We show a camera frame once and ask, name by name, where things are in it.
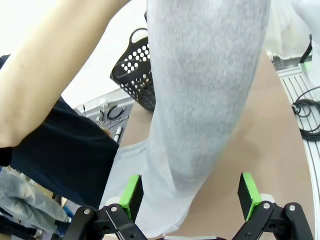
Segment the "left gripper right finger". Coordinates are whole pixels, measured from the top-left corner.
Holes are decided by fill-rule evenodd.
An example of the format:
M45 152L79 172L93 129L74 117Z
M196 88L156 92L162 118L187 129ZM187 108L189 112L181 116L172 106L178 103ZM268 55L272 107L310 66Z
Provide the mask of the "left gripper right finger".
M302 206L289 202L280 207L262 200L249 172L241 174L237 194L245 223L234 240L258 240L263 233L272 233L276 240L314 239Z

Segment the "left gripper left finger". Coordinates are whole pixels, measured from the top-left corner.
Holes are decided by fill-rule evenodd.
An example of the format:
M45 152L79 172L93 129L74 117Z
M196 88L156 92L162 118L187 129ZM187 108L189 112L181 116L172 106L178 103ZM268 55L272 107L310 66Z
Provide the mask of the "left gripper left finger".
M114 234L119 240L145 240L147 237L135 224L144 191L142 177L133 175L120 197L119 203L96 210L81 206L77 209L65 240L101 240Z

